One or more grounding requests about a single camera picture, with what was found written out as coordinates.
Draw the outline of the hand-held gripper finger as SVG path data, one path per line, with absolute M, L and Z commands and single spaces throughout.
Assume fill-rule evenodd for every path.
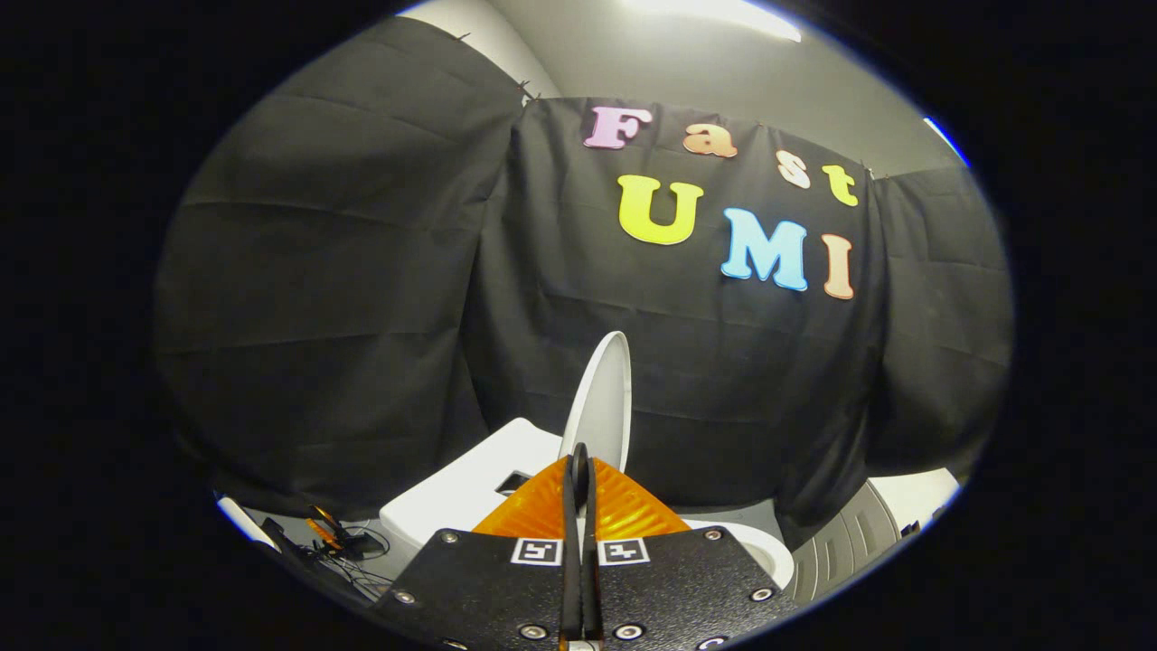
M 581 478 L 566 454 L 474 528 L 437 528 L 373 622 L 435 650 L 563 650 L 582 635 Z
M 581 631 L 603 650 L 710 650 L 798 606 L 727 524 L 690 524 L 581 453 Z

